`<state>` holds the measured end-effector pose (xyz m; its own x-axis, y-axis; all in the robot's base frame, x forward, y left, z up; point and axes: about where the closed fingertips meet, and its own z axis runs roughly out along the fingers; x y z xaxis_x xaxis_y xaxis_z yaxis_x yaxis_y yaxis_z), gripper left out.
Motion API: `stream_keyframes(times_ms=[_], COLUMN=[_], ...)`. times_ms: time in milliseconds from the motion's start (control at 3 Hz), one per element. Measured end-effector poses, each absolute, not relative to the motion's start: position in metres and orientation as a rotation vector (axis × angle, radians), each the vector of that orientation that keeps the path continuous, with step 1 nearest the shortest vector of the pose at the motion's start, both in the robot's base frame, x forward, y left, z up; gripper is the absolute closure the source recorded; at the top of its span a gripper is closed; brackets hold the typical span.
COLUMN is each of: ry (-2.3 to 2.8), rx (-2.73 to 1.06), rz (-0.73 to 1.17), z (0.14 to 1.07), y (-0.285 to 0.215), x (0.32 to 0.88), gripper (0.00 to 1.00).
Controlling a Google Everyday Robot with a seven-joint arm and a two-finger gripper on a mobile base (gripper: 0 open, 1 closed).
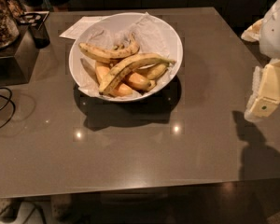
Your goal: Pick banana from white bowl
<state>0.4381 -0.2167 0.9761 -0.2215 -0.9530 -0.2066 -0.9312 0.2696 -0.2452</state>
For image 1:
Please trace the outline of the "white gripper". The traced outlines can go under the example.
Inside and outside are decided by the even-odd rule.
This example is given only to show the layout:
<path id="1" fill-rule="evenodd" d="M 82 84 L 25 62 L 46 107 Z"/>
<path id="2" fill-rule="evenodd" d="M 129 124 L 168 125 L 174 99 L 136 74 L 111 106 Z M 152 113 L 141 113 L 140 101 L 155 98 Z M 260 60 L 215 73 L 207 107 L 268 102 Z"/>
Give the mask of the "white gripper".
<path id="1" fill-rule="evenodd" d="M 259 96 L 252 105 L 252 113 L 269 117 L 280 105 L 280 0 L 276 0 L 265 14 L 259 32 L 259 50 L 273 58 L 262 72 Z"/>

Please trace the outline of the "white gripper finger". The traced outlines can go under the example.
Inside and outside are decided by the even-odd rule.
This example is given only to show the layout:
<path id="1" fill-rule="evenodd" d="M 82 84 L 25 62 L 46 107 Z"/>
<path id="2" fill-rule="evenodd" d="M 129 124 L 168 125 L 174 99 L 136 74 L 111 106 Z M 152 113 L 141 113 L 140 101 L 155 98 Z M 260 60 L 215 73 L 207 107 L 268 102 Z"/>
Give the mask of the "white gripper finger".
<path id="1" fill-rule="evenodd" d="M 253 78 L 252 78 L 252 94 L 250 95 L 244 112 L 244 118 L 246 121 L 249 122 L 260 122 L 261 118 L 254 115 L 252 113 L 252 105 L 256 102 L 256 99 L 259 96 L 259 89 L 260 84 L 262 81 L 262 72 L 263 69 L 259 66 L 256 66 L 253 72 Z"/>

